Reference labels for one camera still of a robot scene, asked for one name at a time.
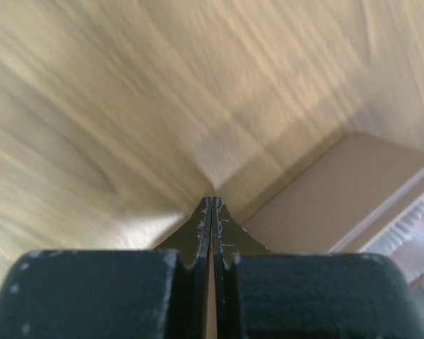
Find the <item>gold cookie tin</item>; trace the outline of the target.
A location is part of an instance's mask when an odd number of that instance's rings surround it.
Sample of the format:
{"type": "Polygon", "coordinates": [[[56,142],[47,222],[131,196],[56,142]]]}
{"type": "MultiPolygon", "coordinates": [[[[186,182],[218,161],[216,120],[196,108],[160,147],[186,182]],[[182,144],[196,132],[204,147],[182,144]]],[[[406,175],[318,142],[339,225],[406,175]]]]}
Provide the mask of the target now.
{"type": "MultiPolygon", "coordinates": [[[[244,227],[278,253],[377,254],[371,245],[423,196],[424,152],[353,134],[320,157],[244,227]]],[[[408,284],[424,316],[424,275],[408,284]]]]}

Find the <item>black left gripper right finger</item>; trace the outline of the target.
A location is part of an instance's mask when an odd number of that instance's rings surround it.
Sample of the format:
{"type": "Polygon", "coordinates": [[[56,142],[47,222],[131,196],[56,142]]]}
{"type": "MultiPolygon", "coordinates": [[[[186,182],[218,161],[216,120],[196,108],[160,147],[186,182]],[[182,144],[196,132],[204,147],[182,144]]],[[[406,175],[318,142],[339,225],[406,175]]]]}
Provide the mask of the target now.
{"type": "Polygon", "coordinates": [[[401,271],[379,254],[275,254],[211,209],[219,338],[424,338],[401,271]]]}

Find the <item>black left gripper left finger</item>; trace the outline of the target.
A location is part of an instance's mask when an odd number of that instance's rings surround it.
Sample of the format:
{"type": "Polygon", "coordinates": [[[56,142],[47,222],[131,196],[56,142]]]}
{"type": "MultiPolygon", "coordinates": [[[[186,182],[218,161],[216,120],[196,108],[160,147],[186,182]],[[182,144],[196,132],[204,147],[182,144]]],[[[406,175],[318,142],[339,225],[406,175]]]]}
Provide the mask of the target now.
{"type": "Polygon", "coordinates": [[[152,250],[34,250],[0,287],[0,338],[204,338],[212,200],[152,250]]]}

